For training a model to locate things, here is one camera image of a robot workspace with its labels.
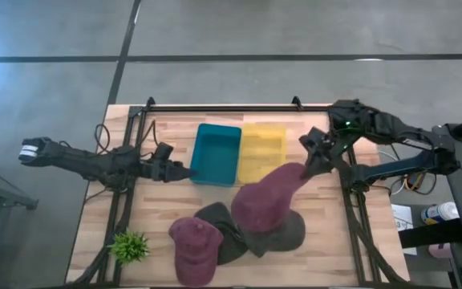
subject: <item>spray can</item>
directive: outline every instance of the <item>spray can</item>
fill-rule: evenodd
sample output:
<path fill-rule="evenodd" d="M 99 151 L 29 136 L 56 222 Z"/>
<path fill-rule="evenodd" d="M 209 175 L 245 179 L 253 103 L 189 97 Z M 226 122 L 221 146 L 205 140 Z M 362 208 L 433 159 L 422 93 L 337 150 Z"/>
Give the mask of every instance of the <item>spray can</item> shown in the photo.
<path fill-rule="evenodd" d="M 441 205 L 432 206 L 422 210 L 422 220 L 427 225 L 437 224 L 439 222 L 452 220 L 459 217 L 456 203 L 448 201 Z"/>

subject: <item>yellow plastic bin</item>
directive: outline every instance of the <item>yellow plastic bin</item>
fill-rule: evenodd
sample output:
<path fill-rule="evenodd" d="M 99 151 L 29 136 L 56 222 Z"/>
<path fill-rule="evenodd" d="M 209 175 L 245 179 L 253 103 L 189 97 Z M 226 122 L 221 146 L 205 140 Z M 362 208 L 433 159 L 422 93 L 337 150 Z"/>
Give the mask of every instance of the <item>yellow plastic bin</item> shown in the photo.
<path fill-rule="evenodd" d="M 285 127 L 273 124 L 244 124 L 238 161 L 240 183 L 258 182 L 285 163 Z"/>

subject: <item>baseball cap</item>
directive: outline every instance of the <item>baseball cap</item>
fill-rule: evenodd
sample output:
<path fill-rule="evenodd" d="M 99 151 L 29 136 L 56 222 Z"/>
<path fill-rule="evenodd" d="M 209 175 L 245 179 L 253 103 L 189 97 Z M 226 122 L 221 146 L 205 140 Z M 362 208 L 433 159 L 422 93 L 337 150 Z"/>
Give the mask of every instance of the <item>baseball cap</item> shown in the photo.
<path fill-rule="evenodd" d="M 286 221 L 268 232 L 242 230 L 249 250 L 257 257 L 267 251 L 285 252 L 299 248 L 306 236 L 306 225 L 301 214 L 290 210 Z"/>
<path fill-rule="evenodd" d="M 294 193 L 308 181 L 301 179 L 304 169 L 299 163 L 284 164 L 258 183 L 241 187 L 233 199 L 233 220 L 256 256 L 302 245 L 306 226 L 302 216 L 290 210 L 290 203 Z"/>
<path fill-rule="evenodd" d="M 217 265 L 232 262 L 247 252 L 244 238 L 235 226 L 231 213 L 223 203 L 216 202 L 206 206 L 197 211 L 194 217 L 207 221 L 224 236 L 224 241 L 218 249 Z"/>
<path fill-rule="evenodd" d="M 187 287 L 202 287 L 211 282 L 217 267 L 222 233 L 199 218 L 181 218 L 168 230 L 176 247 L 176 276 Z"/>

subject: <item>teal plastic bin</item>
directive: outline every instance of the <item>teal plastic bin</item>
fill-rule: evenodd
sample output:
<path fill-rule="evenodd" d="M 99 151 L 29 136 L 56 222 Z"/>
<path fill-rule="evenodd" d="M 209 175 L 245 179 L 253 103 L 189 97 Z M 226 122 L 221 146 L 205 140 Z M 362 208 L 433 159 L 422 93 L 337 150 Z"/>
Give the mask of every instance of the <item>teal plastic bin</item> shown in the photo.
<path fill-rule="evenodd" d="M 197 184 L 232 186 L 237 178 L 241 129 L 200 124 L 190 169 Z"/>

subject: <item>gray tile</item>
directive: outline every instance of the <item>gray tile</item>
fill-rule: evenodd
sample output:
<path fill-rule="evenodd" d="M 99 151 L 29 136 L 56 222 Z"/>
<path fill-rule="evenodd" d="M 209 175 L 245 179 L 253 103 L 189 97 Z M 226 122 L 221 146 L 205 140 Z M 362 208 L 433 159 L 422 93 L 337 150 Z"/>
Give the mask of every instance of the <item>gray tile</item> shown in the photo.
<path fill-rule="evenodd" d="M 462 0 L 142 3 L 131 55 L 462 53 Z"/>
<path fill-rule="evenodd" d="M 114 63 L 0 64 L 0 174 L 32 197 L 14 208 L 0 249 L 0 287 L 63 283 L 87 182 L 57 168 L 19 164 L 26 137 L 49 136 L 93 151 Z"/>
<path fill-rule="evenodd" d="M 359 98 L 411 125 L 462 121 L 462 61 L 128 63 L 117 102 L 305 103 Z"/>
<path fill-rule="evenodd" d="M 0 0 L 0 56 L 118 55 L 132 0 Z"/>

